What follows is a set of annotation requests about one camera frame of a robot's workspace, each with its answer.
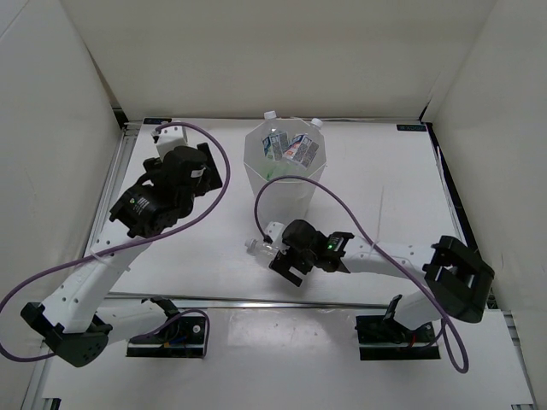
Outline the clear unlabelled bottle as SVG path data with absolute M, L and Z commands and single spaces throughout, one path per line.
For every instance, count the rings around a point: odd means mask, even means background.
M 272 243 L 266 243 L 251 238 L 245 241 L 244 246 L 248 255 L 255 257 L 262 263 L 269 263 L 280 252 L 280 248 Z

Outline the green plastic soda bottle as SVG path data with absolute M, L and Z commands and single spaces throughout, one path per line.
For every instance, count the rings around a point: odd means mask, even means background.
M 287 163 L 278 163 L 268 169 L 263 175 L 263 178 L 265 178 L 266 181 L 269 181 L 281 176 L 285 176 L 288 174 L 289 171 L 290 167 Z

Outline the clear bottle white label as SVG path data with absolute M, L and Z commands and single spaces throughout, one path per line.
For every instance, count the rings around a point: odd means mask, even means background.
M 280 161 L 289 148 L 289 136 L 278 120 L 275 111 L 264 113 L 266 131 L 262 137 L 264 155 L 271 161 Z

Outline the clear bottle red blue label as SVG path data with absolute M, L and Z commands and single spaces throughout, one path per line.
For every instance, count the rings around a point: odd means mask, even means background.
M 322 126 L 322 120 L 313 118 L 310 122 L 310 130 L 295 135 L 282 159 L 292 166 L 308 169 L 316 155 L 323 149 Z

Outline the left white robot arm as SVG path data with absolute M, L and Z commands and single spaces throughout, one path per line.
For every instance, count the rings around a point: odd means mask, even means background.
M 111 208 L 88 262 L 42 302 L 21 310 L 52 352 L 74 367 L 123 339 L 154 335 L 169 342 L 178 335 L 179 310 L 167 298 L 145 298 L 130 308 L 105 307 L 103 300 L 150 240 L 187 217 L 197 197 L 220 189 L 221 177 L 207 143 L 175 147 L 143 166 L 144 174 Z

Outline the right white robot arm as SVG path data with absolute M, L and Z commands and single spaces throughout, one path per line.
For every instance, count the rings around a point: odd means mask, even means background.
M 385 334 L 397 342 L 422 325 L 445 317 L 479 323 L 495 276 L 485 261 L 451 236 L 442 236 L 429 247 L 371 245 L 350 232 L 325 235 L 305 220 L 289 225 L 271 222 L 266 236 L 276 251 L 269 268 L 294 285 L 300 285 L 302 277 L 314 268 L 415 278 L 418 290 L 396 296 L 385 314 Z

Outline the white octagonal plastic bin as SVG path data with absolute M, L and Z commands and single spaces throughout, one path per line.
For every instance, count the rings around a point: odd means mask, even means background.
M 310 122 L 300 119 L 278 120 L 288 132 L 289 145 L 296 134 L 310 130 Z M 308 169 L 295 167 L 281 159 L 271 161 L 264 155 L 262 137 L 265 134 L 265 120 L 246 135 L 244 141 L 244 166 L 250 181 L 253 195 L 259 199 L 258 219 L 262 226 L 270 222 L 288 224 L 305 217 L 315 186 L 304 179 L 318 181 L 326 166 L 325 139 L 323 149 L 318 153 Z M 263 178 L 265 172 L 278 163 L 287 163 L 290 171 L 287 175 L 269 181 Z

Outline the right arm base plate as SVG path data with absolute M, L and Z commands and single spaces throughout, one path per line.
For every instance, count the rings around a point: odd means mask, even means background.
M 439 335 L 431 322 L 410 331 L 389 324 L 382 315 L 356 316 L 361 361 L 439 360 Z

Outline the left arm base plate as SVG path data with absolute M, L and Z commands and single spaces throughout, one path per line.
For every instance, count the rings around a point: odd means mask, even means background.
M 204 359 L 208 353 L 210 318 L 200 309 L 187 309 L 160 330 L 133 337 L 126 357 L 160 359 Z

